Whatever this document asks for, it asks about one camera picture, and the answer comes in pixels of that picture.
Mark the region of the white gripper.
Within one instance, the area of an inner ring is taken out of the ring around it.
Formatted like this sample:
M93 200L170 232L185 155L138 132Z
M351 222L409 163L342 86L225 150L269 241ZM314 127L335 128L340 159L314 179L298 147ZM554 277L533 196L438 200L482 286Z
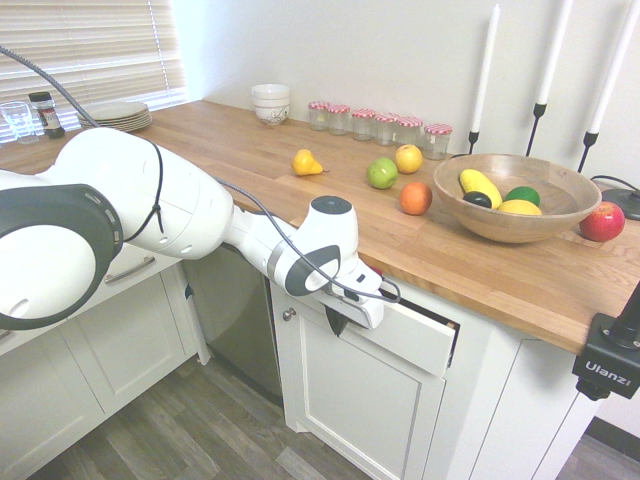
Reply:
M355 269L322 288L325 312L332 332L339 337L347 326L347 318L367 329L375 329L384 316L380 299L382 277L358 260Z

